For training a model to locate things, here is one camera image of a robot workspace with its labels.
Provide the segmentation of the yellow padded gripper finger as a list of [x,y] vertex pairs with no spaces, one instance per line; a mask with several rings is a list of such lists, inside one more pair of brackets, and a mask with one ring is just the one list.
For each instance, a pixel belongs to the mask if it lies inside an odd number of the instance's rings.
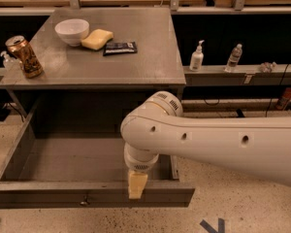
[[130,170],[128,172],[128,193],[130,199],[140,199],[146,187],[148,175]]

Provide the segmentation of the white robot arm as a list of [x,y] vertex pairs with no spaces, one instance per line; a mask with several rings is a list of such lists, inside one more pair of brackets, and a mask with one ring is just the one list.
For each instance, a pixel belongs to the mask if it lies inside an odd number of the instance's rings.
[[175,95],[159,91],[125,117],[120,133],[125,163],[137,172],[166,154],[291,186],[291,116],[189,118]]

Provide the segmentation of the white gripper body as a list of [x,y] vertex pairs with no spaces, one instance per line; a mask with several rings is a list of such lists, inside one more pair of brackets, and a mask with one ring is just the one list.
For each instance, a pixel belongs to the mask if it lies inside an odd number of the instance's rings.
[[138,150],[129,144],[124,145],[124,161],[130,170],[148,172],[159,158],[158,153]]

